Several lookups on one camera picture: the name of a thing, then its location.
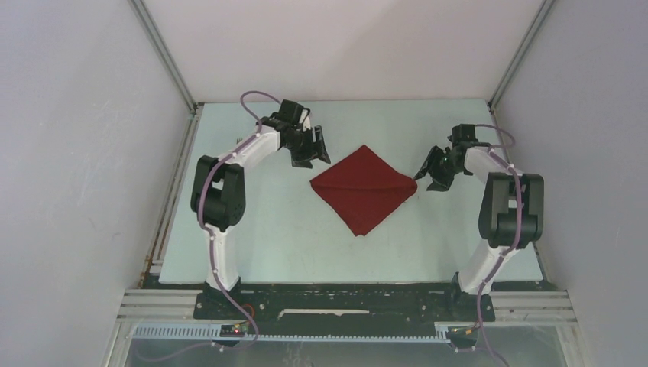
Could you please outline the red cloth napkin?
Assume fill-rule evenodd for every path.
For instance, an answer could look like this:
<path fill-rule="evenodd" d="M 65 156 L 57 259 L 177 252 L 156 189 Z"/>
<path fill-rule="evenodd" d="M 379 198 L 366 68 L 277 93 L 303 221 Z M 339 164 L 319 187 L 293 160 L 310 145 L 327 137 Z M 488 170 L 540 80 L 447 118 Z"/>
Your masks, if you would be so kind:
<path fill-rule="evenodd" d="M 310 181 L 355 236 L 367 235 L 417 190 L 416 182 L 362 145 Z"/>

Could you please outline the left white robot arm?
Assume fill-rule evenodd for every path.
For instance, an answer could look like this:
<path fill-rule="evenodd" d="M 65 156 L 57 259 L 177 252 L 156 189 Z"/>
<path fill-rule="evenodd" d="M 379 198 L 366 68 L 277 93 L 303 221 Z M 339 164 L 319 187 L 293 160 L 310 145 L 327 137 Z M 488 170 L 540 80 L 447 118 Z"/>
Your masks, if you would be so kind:
<path fill-rule="evenodd" d="M 293 167 L 311 169 L 314 161 L 331 162 L 322 127 L 311 123 L 310 110 L 305 109 L 291 120 L 277 112 L 263 117 L 254 132 L 232 150 L 218 157 L 204 155 L 196 165 L 190 206 L 206 232 L 207 283 L 220 290 L 212 299 L 212 309 L 223 318 L 233 318 L 241 309 L 241 297 L 231 289 L 240 279 L 233 228 L 245 214 L 245 175 L 281 149 L 290 152 Z"/>

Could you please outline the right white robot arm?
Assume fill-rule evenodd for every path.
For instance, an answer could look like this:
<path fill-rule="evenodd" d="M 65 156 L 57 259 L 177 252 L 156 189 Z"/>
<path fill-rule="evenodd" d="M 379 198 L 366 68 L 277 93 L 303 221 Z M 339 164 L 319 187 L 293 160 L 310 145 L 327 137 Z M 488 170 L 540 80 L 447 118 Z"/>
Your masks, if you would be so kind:
<path fill-rule="evenodd" d="M 478 215 L 481 242 L 455 276 L 458 290 L 444 300 L 446 313 L 463 320 L 475 309 L 472 295 L 487 294 L 503 266 L 542 235 L 544 179 L 519 171 L 485 143 L 434 146 L 413 178 L 430 176 L 427 189 L 446 192 L 458 174 L 475 176 L 484 185 Z"/>

